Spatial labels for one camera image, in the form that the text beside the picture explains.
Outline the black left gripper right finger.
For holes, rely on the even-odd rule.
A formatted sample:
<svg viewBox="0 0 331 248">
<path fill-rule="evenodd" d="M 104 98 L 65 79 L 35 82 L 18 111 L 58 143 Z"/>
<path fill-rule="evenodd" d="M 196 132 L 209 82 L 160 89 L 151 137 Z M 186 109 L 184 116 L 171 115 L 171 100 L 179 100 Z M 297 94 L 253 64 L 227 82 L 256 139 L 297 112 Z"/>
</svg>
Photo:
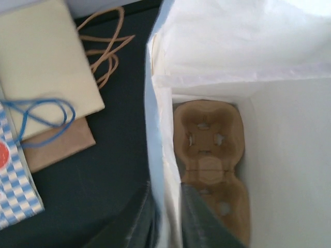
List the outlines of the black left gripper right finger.
<svg viewBox="0 0 331 248">
<path fill-rule="evenodd" d="M 183 247 L 246 247 L 217 219 L 196 189 L 182 183 L 181 191 Z"/>
</svg>

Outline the single cardboard cup carrier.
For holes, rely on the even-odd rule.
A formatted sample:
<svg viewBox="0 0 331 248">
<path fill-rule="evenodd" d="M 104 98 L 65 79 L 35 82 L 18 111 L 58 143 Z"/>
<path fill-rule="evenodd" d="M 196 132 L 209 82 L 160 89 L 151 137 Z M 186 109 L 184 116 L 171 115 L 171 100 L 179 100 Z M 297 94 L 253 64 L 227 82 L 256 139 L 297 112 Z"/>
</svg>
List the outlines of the single cardboard cup carrier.
<svg viewBox="0 0 331 248">
<path fill-rule="evenodd" d="M 250 206 L 235 167 L 245 150 L 239 111 L 221 101 L 195 100 L 174 111 L 174 152 L 182 182 L 193 186 L 217 218 L 243 244 L 250 242 Z"/>
</svg>

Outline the light blue paper bag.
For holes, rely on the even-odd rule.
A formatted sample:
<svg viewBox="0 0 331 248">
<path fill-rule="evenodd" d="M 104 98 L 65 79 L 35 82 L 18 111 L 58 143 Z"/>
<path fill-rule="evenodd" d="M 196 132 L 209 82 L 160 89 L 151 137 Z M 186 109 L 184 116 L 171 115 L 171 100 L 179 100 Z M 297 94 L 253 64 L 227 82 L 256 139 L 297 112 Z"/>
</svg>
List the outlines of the light blue paper bag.
<svg viewBox="0 0 331 248">
<path fill-rule="evenodd" d="M 330 1 L 162 2 L 144 96 L 158 247 L 183 247 L 173 115 L 195 100 L 226 102 L 242 118 L 244 245 L 330 247 Z"/>
</svg>

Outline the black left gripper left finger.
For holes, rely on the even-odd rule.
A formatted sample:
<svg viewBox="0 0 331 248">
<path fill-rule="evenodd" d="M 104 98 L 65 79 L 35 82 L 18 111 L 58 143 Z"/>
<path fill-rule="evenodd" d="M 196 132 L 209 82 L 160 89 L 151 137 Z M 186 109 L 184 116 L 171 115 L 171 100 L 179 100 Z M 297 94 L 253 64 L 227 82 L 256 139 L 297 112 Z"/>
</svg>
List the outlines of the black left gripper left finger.
<svg viewBox="0 0 331 248">
<path fill-rule="evenodd" d="M 148 182 L 136 191 L 121 213 L 84 247 L 156 247 L 157 221 L 158 211 Z"/>
</svg>

